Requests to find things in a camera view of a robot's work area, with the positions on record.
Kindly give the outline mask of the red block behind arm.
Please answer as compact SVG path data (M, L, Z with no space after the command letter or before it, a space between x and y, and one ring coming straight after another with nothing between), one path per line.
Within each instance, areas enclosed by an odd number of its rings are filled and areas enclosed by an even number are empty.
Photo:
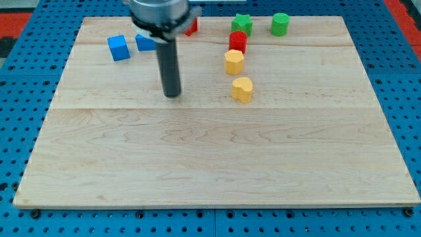
M199 29L199 23L198 18L195 18L195 20L192 22L191 26L184 32L186 36L191 36L195 32L197 32Z

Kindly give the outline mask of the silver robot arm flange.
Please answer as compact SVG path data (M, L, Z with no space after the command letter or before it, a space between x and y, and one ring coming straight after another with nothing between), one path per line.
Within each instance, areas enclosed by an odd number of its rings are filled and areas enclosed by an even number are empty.
M188 0L123 0L137 33L157 43L168 43L188 31L202 13Z

